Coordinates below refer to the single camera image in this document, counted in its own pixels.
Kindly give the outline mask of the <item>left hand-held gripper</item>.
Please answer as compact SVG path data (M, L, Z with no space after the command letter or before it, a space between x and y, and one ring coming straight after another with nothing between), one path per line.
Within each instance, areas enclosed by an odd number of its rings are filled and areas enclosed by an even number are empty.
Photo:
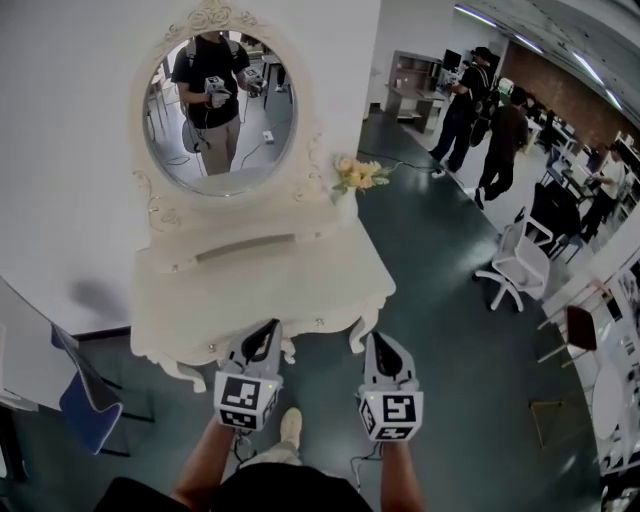
M231 428L261 431L283 386L280 375L282 324L260 321L230 344L229 358L215 375L217 418Z

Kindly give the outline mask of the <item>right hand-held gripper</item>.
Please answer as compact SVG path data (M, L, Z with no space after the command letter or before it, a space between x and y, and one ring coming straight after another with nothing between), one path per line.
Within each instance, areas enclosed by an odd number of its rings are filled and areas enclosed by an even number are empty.
M415 376L413 356L403 345L377 331L367 335L358 411L371 441L406 442L420 430L424 393ZM385 384L387 377L400 383Z

